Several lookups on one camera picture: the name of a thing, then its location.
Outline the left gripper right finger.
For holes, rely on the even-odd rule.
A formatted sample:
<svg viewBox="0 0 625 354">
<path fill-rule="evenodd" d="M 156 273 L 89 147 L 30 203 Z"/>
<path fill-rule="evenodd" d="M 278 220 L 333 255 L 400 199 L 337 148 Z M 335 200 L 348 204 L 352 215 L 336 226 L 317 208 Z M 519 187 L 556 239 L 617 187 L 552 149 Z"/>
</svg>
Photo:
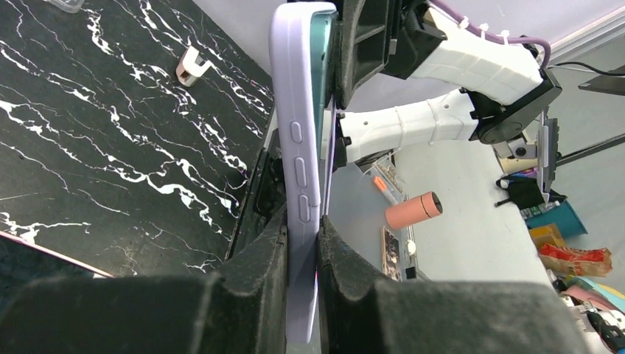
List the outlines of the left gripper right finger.
<svg viewBox="0 0 625 354">
<path fill-rule="evenodd" d="M 397 282 L 318 234 L 323 353 L 588 353 L 554 289 L 531 282 Z"/>
</svg>

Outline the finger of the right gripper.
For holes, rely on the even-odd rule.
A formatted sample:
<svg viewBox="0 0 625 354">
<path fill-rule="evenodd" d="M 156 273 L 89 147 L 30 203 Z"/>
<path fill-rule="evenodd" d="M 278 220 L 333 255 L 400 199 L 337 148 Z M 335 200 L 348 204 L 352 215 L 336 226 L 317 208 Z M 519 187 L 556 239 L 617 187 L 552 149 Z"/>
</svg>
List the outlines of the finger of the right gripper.
<svg viewBox="0 0 625 354">
<path fill-rule="evenodd" d="M 348 107 L 355 91 L 381 72 L 397 36 L 401 1 L 335 1 L 338 16 L 334 44 L 334 97 L 340 109 Z"/>
<path fill-rule="evenodd" d="M 249 179 L 227 259 L 252 243 L 286 200 L 278 132 L 274 130 L 268 138 Z"/>
</svg>

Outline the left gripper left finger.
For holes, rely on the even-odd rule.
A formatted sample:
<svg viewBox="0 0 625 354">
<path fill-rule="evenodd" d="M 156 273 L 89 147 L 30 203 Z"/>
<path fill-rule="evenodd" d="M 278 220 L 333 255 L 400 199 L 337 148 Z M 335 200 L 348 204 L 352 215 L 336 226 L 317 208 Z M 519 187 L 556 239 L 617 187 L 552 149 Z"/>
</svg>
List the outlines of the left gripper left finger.
<svg viewBox="0 0 625 354">
<path fill-rule="evenodd" d="M 1 316 L 1 351 L 283 353 L 285 216 L 209 274 L 31 282 Z"/>
</svg>

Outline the dark teal phone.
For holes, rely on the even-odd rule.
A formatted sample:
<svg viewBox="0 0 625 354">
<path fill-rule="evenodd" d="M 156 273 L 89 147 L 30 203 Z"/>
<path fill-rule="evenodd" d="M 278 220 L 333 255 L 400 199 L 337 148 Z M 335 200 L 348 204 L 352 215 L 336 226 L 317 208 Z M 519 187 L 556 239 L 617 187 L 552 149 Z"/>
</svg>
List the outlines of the dark teal phone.
<svg viewBox="0 0 625 354">
<path fill-rule="evenodd" d="M 332 57 L 335 23 L 338 13 L 324 11 L 312 15 L 310 23 L 310 72 L 312 85 L 312 103 L 315 126 L 315 143 L 317 157 L 321 158 L 323 142 L 324 110 L 329 102 L 332 89 L 328 88 L 331 81 L 329 63 Z"/>
</svg>

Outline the lilac phone case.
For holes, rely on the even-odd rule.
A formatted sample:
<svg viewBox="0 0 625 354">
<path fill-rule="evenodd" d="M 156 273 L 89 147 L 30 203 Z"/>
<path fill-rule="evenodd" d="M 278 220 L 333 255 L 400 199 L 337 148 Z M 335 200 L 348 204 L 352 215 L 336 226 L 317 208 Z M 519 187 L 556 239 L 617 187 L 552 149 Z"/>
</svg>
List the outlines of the lilac phone case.
<svg viewBox="0 0 625 354">
<path fill-rule="evenodd" d="M 316 248 L 321 219 L 319 158 L 310 72 L 314 13 L 338 12 L 326 1 L 279 5 L 269 32 L 271 77 L 287 196 L 286 338 L 309 343 L 317 301 Z"/>
</svg>

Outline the purple phone black screen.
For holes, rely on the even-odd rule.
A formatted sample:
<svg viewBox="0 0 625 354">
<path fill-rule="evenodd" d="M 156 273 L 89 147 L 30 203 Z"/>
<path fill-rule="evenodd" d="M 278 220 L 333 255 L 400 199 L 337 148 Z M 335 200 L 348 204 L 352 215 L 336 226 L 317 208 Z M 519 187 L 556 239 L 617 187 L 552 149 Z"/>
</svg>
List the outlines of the purple phone black screen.
<svg viewBox="0 0 625 354">
<path fill-rule="evenodd" d="M 27 284 L 48 277 L 95 277 L 72 263 L 1 237 L 1 311 Z"/>
</svg>

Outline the pink phone case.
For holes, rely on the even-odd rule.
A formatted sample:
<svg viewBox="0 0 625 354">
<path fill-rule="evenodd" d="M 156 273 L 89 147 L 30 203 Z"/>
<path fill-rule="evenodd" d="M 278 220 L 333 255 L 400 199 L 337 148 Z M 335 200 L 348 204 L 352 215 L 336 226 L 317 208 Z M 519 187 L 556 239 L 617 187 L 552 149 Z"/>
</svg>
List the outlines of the pink phone case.
<svg viewBox="0 0 625 354">
<path fill-rule="evenodd" d="M 71 258 L 69 256 L 66 256 L 64 254 L 61 254 L 59 252 L 53 251 L 51 249 L 48 249 L 46 247 L 39 246 L 39 245 L 37 245 L 37 244 L 35 244 L 33 242 L 29 242 L 29 241 L 21 238 L 21 237 L 10 235 L 10 234 L 8 234 L 6 232 L 1 232 L 1 237 L 6 238 L 6 239 L 11 240 L 11 241 L 16 242 L 16 243 L 20 243 L 20 244 L 22 244 L 24 246 L 30 247 L 31 249 L 34 249 L 34 250 L 37 250 L 37 251 L 41 251 L 41 252 L 43 252 L 45 254 L 49 254 L 49 255 L 51 255 L 53 257 L 56 257 L 56 258 L 59 258 L 61 260 L 66 261 L 66 262 L 72 263 L 72 264 L 74 264 L 76 266 L 82 267 L 82 268 L 84 268 L 84 269 L 94 273 L 95 277 L 114 277 L 112 274 L 108 273 L 107 271 L 103 271 L 101 269 L 93 267 L 92 265 L 86 264 L 84 262 L 81 262 L 81 261 L 76 260 L 74 258 Z"/>
</svg>

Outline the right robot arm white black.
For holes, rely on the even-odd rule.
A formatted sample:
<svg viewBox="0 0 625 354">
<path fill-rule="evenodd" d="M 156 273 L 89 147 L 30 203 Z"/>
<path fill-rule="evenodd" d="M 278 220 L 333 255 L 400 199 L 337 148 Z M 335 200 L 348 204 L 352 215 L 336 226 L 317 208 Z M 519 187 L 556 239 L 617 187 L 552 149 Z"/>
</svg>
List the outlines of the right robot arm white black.
<svg viewBox="0 0 625 354">
<path fill-rule="evenodd" d="M 286 1 L 268 54 L 286 186 L 288 256 L 316 253 L 332 173 L 348 162 L 436 140 L 507 142 L 559 94 L 551 49 L 472 24 L 439 1 Z M 347 108 L 376 74 L 453 85 L 433 99 L 360 114 Z"/>
</svg>

